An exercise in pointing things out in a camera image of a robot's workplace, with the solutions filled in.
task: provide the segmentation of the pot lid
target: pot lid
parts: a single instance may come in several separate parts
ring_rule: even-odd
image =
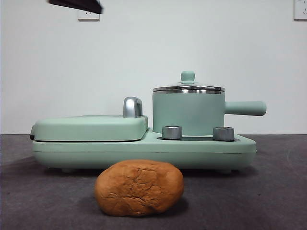
[[[154,88],[153,92],[157,91],[169,91],[169,90],[205,90],[205,91],[221,91],[224,92],[225,88],[211,86],[199,83],[195,80],[195,73],[193,71],[183,71],[181,73],[181,81],[172,85],[167,85],[164,87]]]

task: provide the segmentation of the pot handle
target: pot handle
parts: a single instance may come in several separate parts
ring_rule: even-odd
[[[266,112],[264,102],[225,102],[225,114],[263,116]]]

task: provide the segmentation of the wall outlet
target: wall outlet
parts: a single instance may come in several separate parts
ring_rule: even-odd
[[[307,21],[307,0],[294,0],[294,20]]]
[[[78,16],[78,21],[100,21],[100,14],[93,13],[93,12],[88,12],[88,11],[82,11],[82,10],[77,10],[77,16]]]

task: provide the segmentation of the gray table surface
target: gray table surface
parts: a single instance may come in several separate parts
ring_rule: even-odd
[[[307,230],[307,135],[244,136],[257,142],[250,167],[183,170],[175,206],[132,218],[100,211],[93,189],[102,170],[47,169],[28,135],[1,135],[1,229]]]

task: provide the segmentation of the lid handle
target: lid handle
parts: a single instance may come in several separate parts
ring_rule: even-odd
[[[195,80],[194,71],[182,71],[181,81],[194,81],[194,80]]]

